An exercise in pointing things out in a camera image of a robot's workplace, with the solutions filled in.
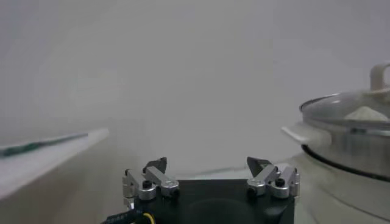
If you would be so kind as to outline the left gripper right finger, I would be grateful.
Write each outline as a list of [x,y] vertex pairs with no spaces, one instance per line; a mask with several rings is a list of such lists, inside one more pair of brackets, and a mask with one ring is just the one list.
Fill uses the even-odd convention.
[[278,199],[300,195],[300,174],[295,167],[287,165],[279,169],[266,159],[249,156],[247,165],[252,174],[246,182],[249,198],[257,198],[267,192]]

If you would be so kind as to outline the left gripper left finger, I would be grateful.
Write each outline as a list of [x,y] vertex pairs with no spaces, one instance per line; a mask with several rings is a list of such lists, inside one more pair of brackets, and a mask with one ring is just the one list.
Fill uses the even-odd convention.
[[167,164],[167,158],[162,157],[149,161],[141,172],[126,169],[122,178],[123,197],[126,200],[138,198],[141,201],[151,201],[160,190],[162,197],[178,198],[180,184],[165,174]]

